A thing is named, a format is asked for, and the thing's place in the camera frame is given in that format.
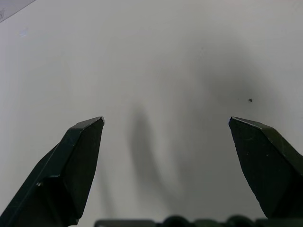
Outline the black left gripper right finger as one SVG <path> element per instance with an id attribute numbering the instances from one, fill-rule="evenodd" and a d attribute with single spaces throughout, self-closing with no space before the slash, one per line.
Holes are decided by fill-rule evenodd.
<path id="1" fill-rule="evenodd" d="M 303 155 L 274 128 L 231 117 L 242 172 L 267 218 L 303 218 Z"/>

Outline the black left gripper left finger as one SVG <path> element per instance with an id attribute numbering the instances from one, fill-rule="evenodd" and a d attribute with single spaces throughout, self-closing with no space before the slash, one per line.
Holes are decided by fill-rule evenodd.
<path id="1" fill-rule="evenodd" d="M 69 227 L 84 213 L 104 118 L 77 123 L 33 168 L 0 215 L 0 227 Z"/>

